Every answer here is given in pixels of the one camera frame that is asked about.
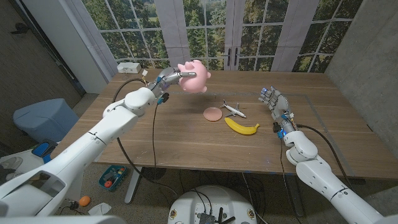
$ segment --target glass door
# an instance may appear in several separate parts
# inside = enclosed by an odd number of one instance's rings
[[[236,0],[232,70],[271,70],[288,4],[289,0]]]
[[[154,1],[83,0],[83,4],[117,63],[170,66]]]
[[[191,60],[201,60],[209,70],[229,70],[233,3],[234,0],[183,0]]]

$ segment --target pink piggy bank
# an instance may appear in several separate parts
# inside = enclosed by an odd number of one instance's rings
[[[180,78],[181,88],[189,93],[206,92],[206,80],[210,78],[210,72],[202,65],[201,61],[194,60],[192,62],[185,62],[185,65],[178,64],[178,69],[181,72],[196,72],[196,77]]]

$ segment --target door handle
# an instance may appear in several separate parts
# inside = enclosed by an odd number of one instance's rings
[[[17,22],[15,24],[15,29],[16,31],[12,31],[11,34],[26,34],[27,31],[29,30],[29,27],[26,24]]]
[[[238,48],[236,47],[235,48],[235,63],[234,63],[234,66],[236,66],[237,60],[238,60]]]
[[[228,56],[228,61],[227,61],[227,65],[229,66],[230,65],[230,62],[231,62],[231,49],[228,49],[228,55],[222,55],[222,56]]]

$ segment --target white power outlet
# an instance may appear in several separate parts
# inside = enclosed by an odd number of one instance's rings
[[[141,65],[134,62],[122,62],[118,65],[119,73],[134,73],[137,74],[141,70]]]

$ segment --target toy airplane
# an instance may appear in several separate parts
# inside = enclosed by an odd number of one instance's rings
[[[223,107],[223,106],[225,106],[227,109],[229,109],[229,110],[231,111],[229,114],[226,115],[226,117],[227,117],[227,116],[231,116],[231,115],[233,115],[233,116],[239,115],[239,116],[241,116],[242,118],[246,118],[246,115],[244,115],[244,113],[242,113],[242,112],[239,110],[239,103],[236,104],[236,107],[235,107],[235,108],[232,108],[232,107],[228,106],[228,105],[226,104],[225,100],[224,100],[224,104],[223,104],[221,107]]]

